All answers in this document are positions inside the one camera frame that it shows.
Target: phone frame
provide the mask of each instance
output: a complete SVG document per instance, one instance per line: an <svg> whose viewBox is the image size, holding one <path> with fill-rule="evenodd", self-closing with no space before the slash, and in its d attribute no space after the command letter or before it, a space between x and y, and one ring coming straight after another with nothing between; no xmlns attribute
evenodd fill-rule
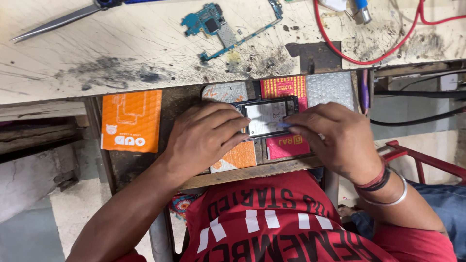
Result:
<svg viewBox="0 0 466 262"><path fill-rule="evenodd" d="M266 104L266 103L279 103L279 102L285 102L287 116L290 116L290 115L293 115L299 112L297 96L278 97L278 98L262 99L262 100L255 100L255 101L243 101L243 102L231 103L231 105L235 106L238 112L240 112L245 117L247 117L246 106ZM293 114L289 114L291 109L289 108L288 102L293 103L293 109L292 109ZM244 127L243 130L240 132L249 134L249 125ZM291 134L288 130L282 130L282 131L277 131L277 132L272 132L272 133L267 133L267 134L261 134L257 136L250 136L249 139L245 141L272 138L272 137L284 136L288 134Z"/></svg>

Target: red chair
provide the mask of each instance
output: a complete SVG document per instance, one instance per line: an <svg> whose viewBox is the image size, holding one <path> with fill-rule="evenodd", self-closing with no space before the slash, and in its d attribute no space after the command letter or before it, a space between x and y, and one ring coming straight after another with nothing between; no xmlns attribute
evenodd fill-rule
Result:
<svg viewBox="0 0 466 262"><path fill-rule="evenodd" d="M401 156L404 156L404 155L408 155L414 158L414 160L416 161L416 168L418 170L419 183L425 184L424 171L422 169L422 163L424 163L424 164L436 167L452 175L455 175L457 177L460 177L462 181L458 183L458 185L466 186L466 169L459 167L457 165L453 165L448 162L442 161L440 159L433 158L423 153L419 153L418 151L414 151L412 149L400 146L398 144L398 141L396 140L387 142L385 144L395 149L394 151L382 156L387 162L393 159L399 158Z"/></svg>

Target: bracelet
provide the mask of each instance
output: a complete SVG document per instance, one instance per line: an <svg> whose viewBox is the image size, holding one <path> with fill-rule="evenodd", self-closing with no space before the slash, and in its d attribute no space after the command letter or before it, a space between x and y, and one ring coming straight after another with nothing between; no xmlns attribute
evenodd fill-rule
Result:
<svg viewBox="0 0 466 262"><path fill-rule="evenodd" d="M356 189L356 192L359 194L359 197L366 201L367 203L369 204L372 204L372 205L375 205L375 206L382 206L382 207L388 207L388 206L393 206L393 205L396 205L398 204L399 202L403 201L403 199L406 197L406 194L408 193L408 184L406 183L406 179L404 179L404 177L400 174L398 174L398 172L395 171L395 169L391 168L390 169L395 173L397 174L400 178L401 178L401 181L403 182L403 194L400 196L400 198L395 201L395 202L392 202L392 203L381 203L381 202L373 202L373 201L369 201L367 199L365 199L361 194L359 194L359 188L357 186L355 186L354 188Z"/></svg>
<svg viewBox="0 0 466 262"><path fill-rule="evenodd" d="M364 187L357 186L357 187L359 189L367 191L367 192L377 191L377 190L379 190L380 188L384 187L387 184L388 179L390 179L390 174L391 174L390 168L387 165L384 165L383 175L378 180L374 180L375 183L373 183L370 186L364 186Z"/></svg>
<svg viewBox="0 0 466 262"><path fill-rule="evenodd" d="M375 184L379 184L381 182L384 176L386 176L386 169L387 169L388 164L383 157L380 157L380 160L382 162L382 170L380 171L379 175L376 176L371 182L364 184L364 185L358 185L357 187L365 190L366 188L371 188Z"/></svg>

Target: red t-shirt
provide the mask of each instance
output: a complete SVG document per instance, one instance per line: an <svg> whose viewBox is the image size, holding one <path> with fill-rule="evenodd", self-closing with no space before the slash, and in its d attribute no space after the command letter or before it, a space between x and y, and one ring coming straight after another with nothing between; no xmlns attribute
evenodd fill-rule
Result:
<svg viewBox="0 0 466 262"><path fill-rule="evenodd" d="M307 171L217 185L188 207L186 219L182 262L456 261L452 243L436 231L381 226L373 242L345 231Z"/></svg>

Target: label sticker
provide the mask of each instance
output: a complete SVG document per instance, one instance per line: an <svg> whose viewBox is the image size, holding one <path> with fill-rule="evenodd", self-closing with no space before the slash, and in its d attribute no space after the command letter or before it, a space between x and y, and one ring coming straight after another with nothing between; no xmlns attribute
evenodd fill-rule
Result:
<svg viewBox="0 0 466 262"><path fill-rule="evenodd" d="M287 116L285 102L249 105L245 108L247 117L251 119L249 123L250 136L284 130L278 126L278 123L281 123L283 118Z"/></svg>

